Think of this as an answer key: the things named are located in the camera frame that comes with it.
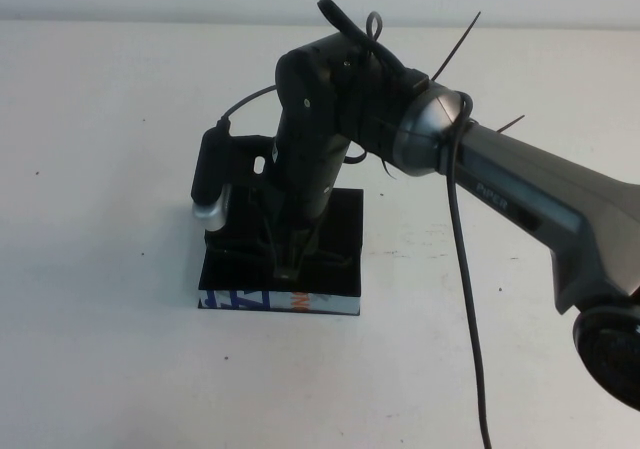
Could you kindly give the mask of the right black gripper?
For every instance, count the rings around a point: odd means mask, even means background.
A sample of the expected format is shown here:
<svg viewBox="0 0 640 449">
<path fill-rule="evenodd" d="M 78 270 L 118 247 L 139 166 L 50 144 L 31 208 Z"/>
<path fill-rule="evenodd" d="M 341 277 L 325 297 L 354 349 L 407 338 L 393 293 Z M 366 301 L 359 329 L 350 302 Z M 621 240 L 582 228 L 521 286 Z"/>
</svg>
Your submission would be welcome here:
<svg viewBox="0 0 640 449">
<path fill-rule="evenodd" d="M 253 181 L 248 190 L 259 222 L 257 245 L 265 252 L 275 252 L 274 277 L 293 281 L 305 252 L 319 250 L 319 230 L 331 185 L 319 186 L 318 192 L 288 193 L 269 182 Z"/>
</svg>

